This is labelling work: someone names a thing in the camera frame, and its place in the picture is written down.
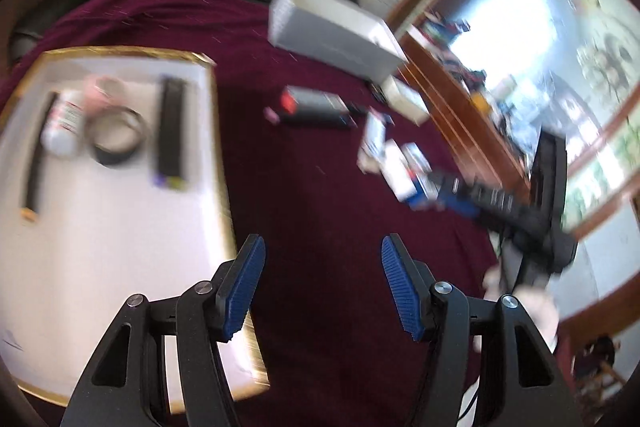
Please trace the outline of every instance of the maroon bed sheet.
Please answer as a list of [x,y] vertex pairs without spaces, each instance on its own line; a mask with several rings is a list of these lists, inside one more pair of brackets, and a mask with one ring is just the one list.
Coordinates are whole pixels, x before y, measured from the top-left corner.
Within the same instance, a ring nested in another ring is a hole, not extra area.
[[[217,63],[223,163],[238,245],[259,233],[267,261],[252,306],[270,389],[237,404],[245,426],[400,426],[427,346],[402,331],[380,262],[398,232],[438,279],[481,296],[495,264],[486,233],[449,211],[412,212],[356,167],[359,129],[294,129],[262,115],[284,86],[379,106],[362,81],[274,48],[268,8],[243,0],[92,0],[60,20],[0,89],[4,105],[45,50],[126,44],[188,50]],[[431,121],[392,114],[387,136],[458,171]],[[470,378],[478,358],[470,361]]]

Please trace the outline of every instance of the roll of tape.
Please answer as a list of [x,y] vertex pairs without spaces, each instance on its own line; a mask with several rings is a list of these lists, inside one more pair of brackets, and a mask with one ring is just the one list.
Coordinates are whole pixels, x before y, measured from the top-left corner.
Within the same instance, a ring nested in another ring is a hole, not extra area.
[[107,107],[87,121],[86,136],[95,160],[106,167],[133,158],[143,147],[147,127],[129,107]]

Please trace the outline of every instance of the white cardboard box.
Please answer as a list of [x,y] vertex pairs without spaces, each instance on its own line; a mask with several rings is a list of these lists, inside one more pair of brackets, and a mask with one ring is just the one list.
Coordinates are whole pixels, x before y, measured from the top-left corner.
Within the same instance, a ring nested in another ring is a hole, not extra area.
[[416,125],[421,125],[429,118],[429,111],[420,93],[407,86],[402,80],[394,76],[388,77],[382,84],[382,92],[391,109],[398,111]]
[[347,0],[272,0],[269,42],[377,84],[406,62],[385,22]]

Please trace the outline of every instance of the small white box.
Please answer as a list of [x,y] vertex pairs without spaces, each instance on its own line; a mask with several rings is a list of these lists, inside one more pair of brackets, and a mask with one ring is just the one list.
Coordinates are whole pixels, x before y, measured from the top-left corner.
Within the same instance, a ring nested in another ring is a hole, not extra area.
[[409,165],[394,140],[385,143],[385,158],[380,171],[398,201],[405,201],[415,196],[417,190],[411,179]]
[[362,172],[380,172],[385,154],[385,133],[384,118],[378,111],[370,109],[358,149],[357,165]]
[[272,0],[269,42],[377,84],[406,62],[385,22],[347,0]]
[[420,190],[417,190],[418,196],[413,198],[409,206],[414,210],[429,208],[435,204],[440,193],[436,185],[429,179],[431,165],[415,143],[406,143],[400,150],[404,154],[409,169],[420,184]]
[[388,77],[382,84],[382,92],[391,109],[398,111],[416,125],[422,124],[429,118],[429,111],[420,93],[407,86],[402,80],[394,76]]

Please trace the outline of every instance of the white wall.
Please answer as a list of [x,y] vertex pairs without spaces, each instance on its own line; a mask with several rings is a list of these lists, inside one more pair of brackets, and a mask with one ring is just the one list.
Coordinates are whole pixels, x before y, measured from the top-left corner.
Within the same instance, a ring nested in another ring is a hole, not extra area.
[[627,203],[580,242],[574,263],[548,288],[564,318],[606,297],[638,271],[640,230]]
[[616,335],[614,340],[620,341],[620,350],[613,368],[628,380],[640,360],[640,321]]

